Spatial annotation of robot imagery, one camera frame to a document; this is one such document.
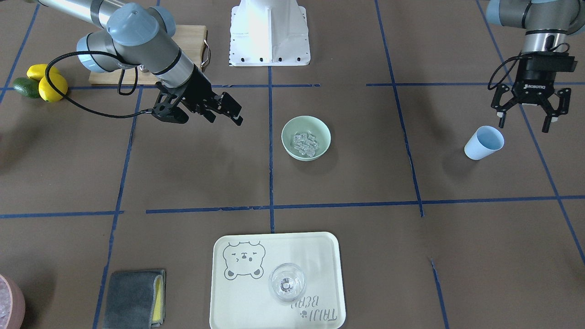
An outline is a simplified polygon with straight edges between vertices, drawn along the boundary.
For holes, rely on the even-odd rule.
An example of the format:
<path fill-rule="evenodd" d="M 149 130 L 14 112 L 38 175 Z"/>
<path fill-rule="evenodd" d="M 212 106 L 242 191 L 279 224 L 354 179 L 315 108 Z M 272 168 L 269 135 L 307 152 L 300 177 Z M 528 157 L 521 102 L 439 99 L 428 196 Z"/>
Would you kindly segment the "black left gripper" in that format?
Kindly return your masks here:
<path fill-rule="evenodd" d="M 551 123 L 561 115 L 569 112 L 571 88 L 558 89 L 554 87 L 556 75 L 559 72 L 574 72 L 577 61 L 568 53 L 526 53 L 509 58 L 505 63 L 516 63 L 516 78 L 509 87 L 506 84 L 497 84 L 493 87 L 495 95 L 491 108 L 496 110 L 499 117 L 499 128 L 504 128 L 507 112 L 516 104 L 541 106 L 546 113 L 542 132 L 548 133 Z M 502 102 L 503 96 L 511 94 L 508 101 Z M 558 97 L 558 106 L 554 108 L 549 98 Z"/>

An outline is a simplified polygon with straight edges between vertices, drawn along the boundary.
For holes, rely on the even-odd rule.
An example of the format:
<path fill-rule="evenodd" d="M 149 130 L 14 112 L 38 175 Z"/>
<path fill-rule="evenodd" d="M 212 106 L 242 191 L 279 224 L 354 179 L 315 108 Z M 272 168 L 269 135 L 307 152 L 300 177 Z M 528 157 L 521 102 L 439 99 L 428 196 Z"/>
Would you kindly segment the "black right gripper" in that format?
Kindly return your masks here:
<path fill-rule="evenodd" d="M 182 105 L 211 123 L 217 114 L 227 116 L 237 126 L 243 123 L 240 115 L 242 106 L 227 92 L 215 94 L 210 81 L 197 67 L 194 67 L 189 79 L 178 87 L 168 87 L 161 81 L 155 83 L 155 86 L 159 94 L 152 107 L 152 115 L 159 121 L 187 123 L 189 117 L 180 107 Z"/>

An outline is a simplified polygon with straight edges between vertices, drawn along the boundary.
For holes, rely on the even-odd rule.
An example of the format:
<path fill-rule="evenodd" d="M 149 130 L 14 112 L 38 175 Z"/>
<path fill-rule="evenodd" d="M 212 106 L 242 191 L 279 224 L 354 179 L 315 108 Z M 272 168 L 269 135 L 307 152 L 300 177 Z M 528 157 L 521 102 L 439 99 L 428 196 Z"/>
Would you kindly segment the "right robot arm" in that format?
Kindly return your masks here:
<path fill-rule="evenodd" d="M 55 58 L 48 68 L 72 56 L 96 73 L 143 66 L 157 79 L 159 89 L 154 106 L 145 114 L 177 124 L 188 121 L 186 111 L 209 122 L 220 114 L 242 125 L 240 104 L 227 92 L 217 95 L 209 79 L 174 42 L 176 23 L 167 9 L 122 0 L 41 0 L 39 4 L 100 28 L 80 39 L 75 52 Z"/>

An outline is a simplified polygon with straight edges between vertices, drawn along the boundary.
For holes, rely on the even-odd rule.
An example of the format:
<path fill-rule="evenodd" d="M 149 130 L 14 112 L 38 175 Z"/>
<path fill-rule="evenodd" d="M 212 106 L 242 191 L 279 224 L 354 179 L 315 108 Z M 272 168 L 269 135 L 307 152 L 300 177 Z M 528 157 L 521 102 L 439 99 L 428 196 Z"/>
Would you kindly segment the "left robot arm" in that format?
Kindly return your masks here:
<path fill-rule="evenodd" d="M 506 62 L 516 68 L 512 86 L 503 80 L 488 83 L 495 95 L 491 108 L 505 125 L 506 114 L 514 106 L 539 106 L 545 112 L 542 126 L 547 133 L 558 117 L 569 112 L 572 90 L 556 88 L 558 73 L 572 73 L 577 60 L 569 54 L 566 38 L 584 31 L 585 7 L 582 0 L 491 0 L 485 13 L 489 23 L 525 31 L 524 45 Z"/>

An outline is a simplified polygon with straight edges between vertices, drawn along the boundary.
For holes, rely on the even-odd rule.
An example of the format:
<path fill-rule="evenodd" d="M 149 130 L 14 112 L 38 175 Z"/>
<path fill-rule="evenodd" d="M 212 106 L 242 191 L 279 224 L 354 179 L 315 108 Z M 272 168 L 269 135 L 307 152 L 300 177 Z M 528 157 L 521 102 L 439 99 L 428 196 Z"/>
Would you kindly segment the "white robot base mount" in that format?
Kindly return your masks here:
<path fill-rule="evenodd" d="M 241 0 L 230 18 L 229 65 L 310 64 L 307 11 L 296 0 Z"/>

